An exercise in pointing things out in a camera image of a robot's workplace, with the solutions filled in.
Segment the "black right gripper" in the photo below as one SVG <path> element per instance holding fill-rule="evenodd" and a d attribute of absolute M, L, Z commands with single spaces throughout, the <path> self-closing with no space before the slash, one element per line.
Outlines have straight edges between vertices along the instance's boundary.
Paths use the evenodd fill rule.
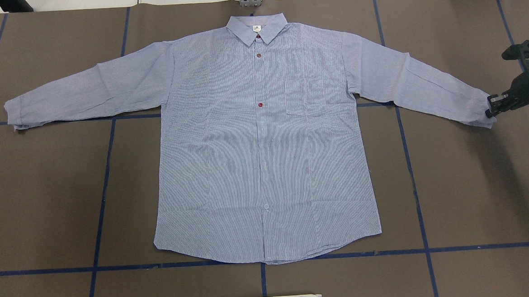
<path fill-rule="evenodd" d="M 516 110 L 529 104 L 529 40 L 509 46 L 501 57 L 504 60 L 518 60 L 524 71 L 513 79 L 509 90 L 502 95 L 493 94 L 487 97 L 487 118 L 494 118 L 501 112 Z"/>

